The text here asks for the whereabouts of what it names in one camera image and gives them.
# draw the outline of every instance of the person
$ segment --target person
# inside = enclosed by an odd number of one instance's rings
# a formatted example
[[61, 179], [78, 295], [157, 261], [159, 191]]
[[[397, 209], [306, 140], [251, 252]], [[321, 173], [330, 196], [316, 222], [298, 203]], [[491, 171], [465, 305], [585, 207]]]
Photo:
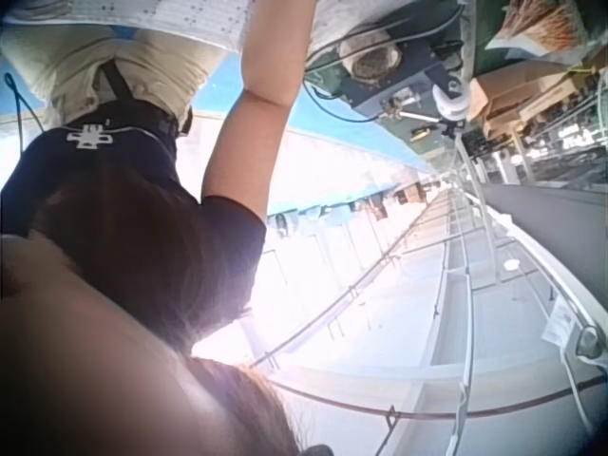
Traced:
[[5, 236], [2, 268], [0, 453], [332, 456], [262, 376], [176, 352], [47, 238]]
[[2, 28], [47, 102], [0, 194], [3, 450], [331, 454], [301, 452], [260, 377], [189, 355], [249, 299], [315, 4], [255, 2], [201, 204], [180, 186], [176, 138], [222, 50], [145, 29]]
[[238, 318], [263, 248], [314, 7], [256, 2], [244, 89], [219, 133], [200, 204], [180, 185], [176, 138], [222, 49], [147, 29], [125, 41], [105, 26], [5, 26], [0, 46], [47, 102], [47, 131], [0, 194], [2, 234], [47, 238], [87, 283], [180, 352]]

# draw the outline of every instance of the black t-shirt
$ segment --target black t-shirt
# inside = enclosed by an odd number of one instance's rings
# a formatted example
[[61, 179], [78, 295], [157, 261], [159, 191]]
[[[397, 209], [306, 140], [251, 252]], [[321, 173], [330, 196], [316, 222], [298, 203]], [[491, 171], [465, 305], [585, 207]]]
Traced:
[[[206, 271], [221, 270], [222, 277], [218, 277], [218, 283], [224, 290], [219, 290], [216, 295], [232, 301], [230, 305], [234, 306], [238, 301], [244, 306], [251, 297], [263, 249], [264, 223], [250, 210], [230, 199], [209, 197], [199, 204], [189, 195], [178, 180], [175, 142], [172, 139], [167, 140], [166, 136], [138, 127], [98, 128], [84, 125], [55, 128], [32, 142], [0, 194], [0, 232], [26, 237], [37, 207], [62, 182], [74, 175], [86, 176], [103, 162], [119, 163], [196, 206], [204, 218], [203, 226], [213, 232], [209, 233], [214, 240], [213, 249], [203, 258], [210, 263], [204, 268]], [[216, 269], [215, 264], [220, 264], [221, 268]], [[162, 320], [162, 310], [153, 317]]]

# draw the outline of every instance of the wall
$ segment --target wall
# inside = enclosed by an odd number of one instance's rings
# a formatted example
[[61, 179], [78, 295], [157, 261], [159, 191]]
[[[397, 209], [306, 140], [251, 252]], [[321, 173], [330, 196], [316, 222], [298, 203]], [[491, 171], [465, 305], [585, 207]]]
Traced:
[[511, 214], [608, 309], [606, 197], [518, 185], [484, 185], [487, 203]]

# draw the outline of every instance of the suspender strap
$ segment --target suspender strap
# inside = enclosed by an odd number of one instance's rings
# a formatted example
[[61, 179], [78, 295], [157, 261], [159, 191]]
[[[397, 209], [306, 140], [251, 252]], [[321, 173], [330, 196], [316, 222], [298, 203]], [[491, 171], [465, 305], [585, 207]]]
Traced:
[[110, 87], [112, 87], [114, 95], [116, 95], [116, 98], [120, 102], [135, 100], [133, 98], [133, 93], [131, 92], [131, 89], [126, 83], [126, 80], [124, 79], [124, 76], [118, 70], [118, 67], [116, 66], [116, 61], [114, 59], [108, 60], [107, 62], [102, 64], [100, 66], [100, 70], [104, 72], [105, 77], [107, 78], [107, 81], [110, 84]]
[[[128, 103], [135, 101], [133, 93], [131, 92], [129, 85], [126, 83], [124, 76], [118, 70], [118, 67], [116, 66], [116, 61], [114, 59], [108, 60], [107, 62], [100, 65], [100, 70], [104, 72], [105, 77], [108, 83], [110, 84], [110, 87], [112, 88], [112, 91], [114, 92], [114, 95], [116, 96], [116, 99], [119, 101], [119, 103]], [[167, 114], [167, 117], [170, 117], [171, 119], [166, 119], [165, 121], [161, 122], [160, 128], [162, 131], [166, 130], [166, 132], [169, 132], [169, 134], [171, 134], [174, 138], [177, 138], [178, 136], [187, 136], [188, 133], [190, 133], [190, 129], [192, 128], [192, 122], [194, 120], [192, 107], [190, 107], [190, 109], [188, 110], [188, 117], [186, 118], [186, 121], [183, 127], [181, 128], [181, 131], [179, 132], [177, 120], [175, 120], [175, 118], [173, 118], [169, 114]]]

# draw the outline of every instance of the cable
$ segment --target cable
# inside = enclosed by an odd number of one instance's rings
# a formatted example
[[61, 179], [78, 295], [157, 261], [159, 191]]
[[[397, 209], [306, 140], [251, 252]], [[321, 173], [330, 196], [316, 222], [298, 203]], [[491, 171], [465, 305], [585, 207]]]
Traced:
[[316, 98], [320, 98], [321, 100], [337, 100], [342, 95], [344, 95], [341, 92], [333, 93], [333, 94], [330, 94], [330, 95], [325, 95], [318, 88], [316, 88], [314, 85], [313, 85], [313, 92], [314, 92], [314, 95], [316, 96]]
[[[429, 36], [429, 35], [434, 35], [435, 33], [438, 33], [441, 30], [446, 29], [447, 27], [449, 27], [456, 19], [458, 19], [460, 17], [460, 15], [462, 14], [462, 12], [463, 12], [464, 9], [465, 9], [465, 7], [463, 7], [463, 6], [458, 7], [456, 9], [456, 11], [454, 12], [454, 14], [452, 14], [450, 16], [449, 19], [447, 19], [443, 24], [441, 24], [440, 26], [438, 26], [436, 28], [432, 28], [432, 29], [427, 30], [427, 31], [422, 31], [420, 33], [414, 33], [413, 35], [402, 36], [400, 38], [390, 38], [389, 40], [384, 40], [384, 41], [380, 41], [378, 43], [374, 43], [372, 45], [361, 47], [360, 49], [355, 50], [353, 52], [350, 52], [350, 53], [348, 53], [348, 54], [346, 54], [344, 56], [340, 56], [340, 57], [338, 57], [336, 59], [330, 60], [329, 62], [327, 62], [325, 64], [309, 67], [309, 68], [306, 69], [305, 73], [308, 74], [308, 73], [312, 73], [314, 71], [319, 71], [321, 69], [333, 67], [334, 65], [337, 65], [340, 62], [345, 61], [346, 59], [349, 59], [349, 58], [354, 57], [354, 56], [359, 55], [359, 54], [366, 53], [366, 52], [371, 51], [371, 50], [375, 50], [375, 49], [378, 49], [378, 48], [383, 48], [384, 46], [387, 46], [387, 45], [393, 45], [393, 44], [398, 44], [398, 43], [405, 43], [406, 41], [417, 40], [418, 38], [424, 38], [424, 37]], [[380, 29], [383, 29], [383, 28], [370, 29], [370, 30], [367, 30], [367, 32], [378, 31]], [[344, 41], [345, 39], [348, 39], [348, 37], [352, 38], [353, 36], [358, 36], [358, 35], [356, 35], [356, 34], [354, 34], [352, 36], [347, 35], [344, 38], [341, 38], [340, 40], [337, 40], [337, 42], [339, 43], [341, 41]], [[314, 57], [315, 55], [316, 55], [316, 53], [314, 52], [311, 55], [310, 58]]]
[[34, 121], [36, 121], [36, 123], [38, 124], [40, 131], [44, 133], [45, 129], [42, 127], [42, 123], [40, 122], [40, 119], [38, 118], [38, 116], [36, 115], [34, 110], [31, 108], [28, 101], [23, 97], [23, 95], [21, 95], [21, 93], [19, 93], [17, 84], [15, 83], [15, 80], [12, 78], [12, 75], [10, 73], [4, 74], [4, 82], [7, 85], [7, 87], [10, 90], [12, 90], [12, 93], [14, 93], [14, 95], [15, 95], [17, 127], [19, 128], [19, 151], [20, 151], [20, 153], [23, 154], [23, 120], [21, 118], [21, 103], [23, 103], [26, 106], [29, 113], [34, 118]]
[[343, 121], [343, 122], [348, 122], [351, 124], [368, 124], [370, 122], [375, 122], [378, 119], [380, 119], [380, 116], [382, 114], [378, 114], [377, 116], [371, 117], [369, 119], [347, 119], [345, 117], [341, 117], [338, 116], [337, 114], [333, 114], [329, 109], [327, 109], [325, 106], [323, 106], [315, 97], [314, 95], [311, 93], [311, 91], [309, 90], [308, 86], [306, 85], [306, 82], [302, 82], [302, 85], [304, 86], [304, 90], [306, 91], [306, 93], [308, 94], [308, 96], [311, 98], [311, 100], [313, 100], [313, 103], [316, 105], [316, 107], [318, 107], [319, 109], [321, 109], [323, 112], [325, 112], [326, 114], [329, 114], [330, 116], [332, 116], [333, 118], [339, 120], [339, 121]]

